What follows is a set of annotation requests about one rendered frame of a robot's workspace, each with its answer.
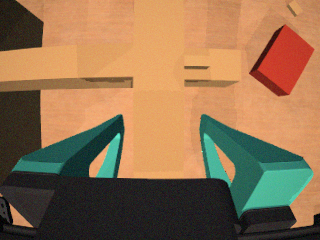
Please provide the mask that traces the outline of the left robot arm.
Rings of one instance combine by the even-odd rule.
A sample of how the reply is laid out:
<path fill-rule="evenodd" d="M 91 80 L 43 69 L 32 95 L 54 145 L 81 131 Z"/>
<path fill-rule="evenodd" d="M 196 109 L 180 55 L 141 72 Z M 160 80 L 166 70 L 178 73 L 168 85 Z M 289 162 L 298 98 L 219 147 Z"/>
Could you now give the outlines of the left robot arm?
<path fill-rule="evenodd" d="M 9 202 L 4 197 L 1 197 L 1 196 L 0 196 L 0 215 L 10 224 L 13 224 L 13 218 L 12 218 Z"/>

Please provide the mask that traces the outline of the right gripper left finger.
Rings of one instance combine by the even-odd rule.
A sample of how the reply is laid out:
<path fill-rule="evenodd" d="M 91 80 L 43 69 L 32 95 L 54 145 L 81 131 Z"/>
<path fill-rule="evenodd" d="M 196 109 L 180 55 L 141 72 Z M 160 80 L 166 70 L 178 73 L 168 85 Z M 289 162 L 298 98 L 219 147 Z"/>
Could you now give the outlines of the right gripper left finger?
<path fill-rule="evenodd" d="M 12 171 L 90 177 L 91 163 L 110 143 L 96 177 L 117 178 L 124 133 L 123 115 L 118 114 L 96 127 L 22 156 Z"/>

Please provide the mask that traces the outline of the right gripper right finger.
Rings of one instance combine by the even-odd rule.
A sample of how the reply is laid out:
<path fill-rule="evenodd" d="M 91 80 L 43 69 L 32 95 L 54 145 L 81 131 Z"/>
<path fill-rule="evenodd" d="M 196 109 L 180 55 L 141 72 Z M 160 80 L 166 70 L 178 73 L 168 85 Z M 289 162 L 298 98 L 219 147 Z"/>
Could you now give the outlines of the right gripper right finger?
<path fill-rule="evenodd" d="M 249 209 L 290 207 L 313 177 L 313 170 L 302 156 L 233 129 L 206 114 L 201 115 L 199 133 L 206 178 L 228 183 L 238 218 Z M 234 164 L 232 182 L 215 145 Z"/>

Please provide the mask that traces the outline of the red block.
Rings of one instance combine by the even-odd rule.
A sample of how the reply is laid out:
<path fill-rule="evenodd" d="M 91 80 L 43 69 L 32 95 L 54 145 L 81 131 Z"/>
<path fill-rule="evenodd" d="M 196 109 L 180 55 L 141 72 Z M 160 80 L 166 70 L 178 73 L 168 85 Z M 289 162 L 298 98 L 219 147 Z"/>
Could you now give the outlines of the red block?
<path fill-rule="evenodd" d="M 279 96 L 290 95 L 314 48 L 287 25 L 276 30 L 249 72 Z"/>

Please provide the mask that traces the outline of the brown wooden rail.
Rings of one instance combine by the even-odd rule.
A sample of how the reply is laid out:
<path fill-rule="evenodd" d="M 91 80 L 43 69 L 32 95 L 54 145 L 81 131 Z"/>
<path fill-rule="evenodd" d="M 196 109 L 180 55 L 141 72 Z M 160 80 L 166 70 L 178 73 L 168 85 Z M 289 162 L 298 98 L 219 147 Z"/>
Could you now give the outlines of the brown wooden rail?
<path fill-rule="evenodd" d="M 241 50 L 184 48 L 210 56 L 210 67 L 184 69 L 184 87 L 228 87 L 241 81 Z M 133 88 L 133 43 L 85 44 L 0 52 L 0 92 Z"/>

